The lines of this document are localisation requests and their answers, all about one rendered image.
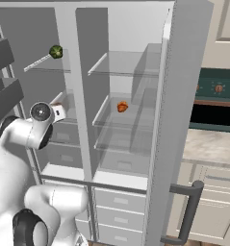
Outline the grey fridge with freezer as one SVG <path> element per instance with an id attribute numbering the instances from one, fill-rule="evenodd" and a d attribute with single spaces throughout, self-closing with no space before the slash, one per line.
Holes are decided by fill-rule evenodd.
<path id="1" fill-rule="evenodd" d="M 78 126 L 79 145 L 53 142 L 49 139 L 41 149 L 13 147 L 30 167 L 28 186 L 74 185 L 85 189 L 89 196 L 85 211 L 75 217 L 80 233 L 90 241 L 99 240 L 95 189 L 110 189 L 143 195 L 146 203 L 148 174 L 146 176 L 103 169 L 99 152 L 94 148 L 103 128 L 92 121 L 106 96 L 126 93 L 137 105 L 143 101 L 156 109 L 157 77 L 126 77 L 91 74 L 88 71 L 109 51 L 143 52 L 148 43 L 162 42 L 168 12 L 175 0 L 0 0 L 0 31 L 9 41 L 14 62 L 13 75 L 19 80 L 25 118 L 11 110 L 9 116 L 30 117 L 30 109 L 37 102 L 49 104 L 60 92 L 66 91 L 69 122 Z M 29 70 L 24 68 L 49 55 L 53 45 L 68 50 L 70 73 Z M 81 149 L 82 168 L 51 164 L 46 148 L 50 143 Z M 123 210 L 143 215 L 144 213 Z M 111 225 L 122 230 L 142 233 Z"/>

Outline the glass freezer shelf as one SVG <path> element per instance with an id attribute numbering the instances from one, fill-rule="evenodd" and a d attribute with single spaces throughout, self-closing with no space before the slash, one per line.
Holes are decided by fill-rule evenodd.
<path id="1" fill-rule="evenodd" d="M 69 65 L 68 50 L 64 49 L 63 56 L 59 59 L 54 59 L 50 55 L 46 55 L 41 59 L 34 61 L 33 63 L 27 65 L 24 68 L 25 72 L 29 70 L 56 71 L 56 72 L 70 73 L 71 70 Z"/>

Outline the green round vegetable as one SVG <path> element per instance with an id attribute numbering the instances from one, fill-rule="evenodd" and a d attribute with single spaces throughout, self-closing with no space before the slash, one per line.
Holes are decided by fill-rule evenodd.
<path id="1" fill-rule="evenodd" d="M 63 47 L 60 45 L 53 45 L 49 50 L 49 55 L 53 59 L 60 59 L 64 54 Z"/>

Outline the glass fridge shelf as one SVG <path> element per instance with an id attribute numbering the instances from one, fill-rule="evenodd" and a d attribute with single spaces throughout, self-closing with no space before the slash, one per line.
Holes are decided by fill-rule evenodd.
<path id="1" fill-rule="evenodd" d="M 88 75 L 153 78 L 159 75 L 160 57 L 160 43 L 148 43 L 143 52 L 109 51 L 88 71 Z"/>
<path id="2" fill-rule="evenodd" d="M 128 109 L 117 110 L 117 104 L 125 101 Z M 143 101 L 137 105 L 131 102 L 131 96 L 126 93 L 110 93 L 106 96 L 97 115 L 92 121 L 94 127 L 130 128 L 138 126 L 143 130 L 151 130 L 155 116 L 155 108 L 147 107 Z"/>
<path id="3" fill-rule="evenodd" d="M 147 131 L 103 128 L 96 139 L 94 148 L 97 150 L 130 152 L 149 156 L 152 136 L 153 134 Z"/>

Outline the beige wall cupboard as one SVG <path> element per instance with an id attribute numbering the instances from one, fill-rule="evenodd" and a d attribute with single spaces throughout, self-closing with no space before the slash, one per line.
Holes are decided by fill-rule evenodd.
<path id="1" fill-rule="evenodd" d="M 230 69 L 230 0 L 214 4 L 202 66 Z"/>

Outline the grey fridge crisper drawer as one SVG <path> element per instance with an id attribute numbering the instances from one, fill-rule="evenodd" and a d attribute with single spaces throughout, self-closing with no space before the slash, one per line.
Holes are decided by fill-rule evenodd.
<path id="1" fill-rule="evenodd" d="M 99 164 L 103 169 L 146 176 L 149 171 L 150 157 L 132 153 L 100 151 Z"/>

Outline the beige base cupboards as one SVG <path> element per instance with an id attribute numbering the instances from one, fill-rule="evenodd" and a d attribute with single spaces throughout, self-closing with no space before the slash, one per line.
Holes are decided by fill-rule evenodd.
<path id="1" fill-rule="evenodd" d="M 202 181 L 204 189 L 189 239 L 230 246 L 230 168 L 183 162 L 178 184 Z"/>

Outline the teal oven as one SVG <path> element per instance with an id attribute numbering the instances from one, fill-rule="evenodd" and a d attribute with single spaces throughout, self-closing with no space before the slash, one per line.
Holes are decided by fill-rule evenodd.
<path id="1" fill-rule="evenodd" d="M 230 133 L 230 69 L 200 70 L 190 128 Z"/>

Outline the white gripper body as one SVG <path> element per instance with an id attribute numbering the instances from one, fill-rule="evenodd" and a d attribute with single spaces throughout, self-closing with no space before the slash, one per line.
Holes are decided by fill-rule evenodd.
<path id="1" fill-rule="evenodd" d="M 67 108 L 69 106 L 68 104 L 68 95 L 66 91 L 60 92 L 51 102 L 51 106 L 63 106 L 64 108 Z"/>

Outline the grey fridge door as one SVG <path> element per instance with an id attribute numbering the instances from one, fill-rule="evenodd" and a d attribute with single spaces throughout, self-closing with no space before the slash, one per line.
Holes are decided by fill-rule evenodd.
<path id="1" fill-rule="evenodd" d="M 214 4 L 175 0 L 164 27 L 142 246 L 164 246 Z"/>

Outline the grey freezer drawer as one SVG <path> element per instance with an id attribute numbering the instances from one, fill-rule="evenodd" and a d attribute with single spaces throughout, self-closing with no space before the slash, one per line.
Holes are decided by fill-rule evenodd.
<path id="1" fill-rule="evenodd" d="M 50 143 L 46 151 L 51 164 L 76 168 L 83 167 L 79 147 Z"/>
<path id="2" fill-rule="evenodd" d="M 69 122 L 59 122 L 54 124 L 51 140 L 53 142 L 79 145 L 78 126 Z"/>

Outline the dark grey door bin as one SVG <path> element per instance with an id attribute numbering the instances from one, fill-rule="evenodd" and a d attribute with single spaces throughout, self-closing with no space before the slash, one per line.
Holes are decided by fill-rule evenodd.
<path id="1" fill-rule="evenodd" d="M 21 84 L 16 78 L 0 79 L 0 121 L 23 99 Z"/>
<path id="2" fill-rule="evenodd" d="M 0 70 L 14 62 L 12 48 L 6 38 L 0 38 Z"/>

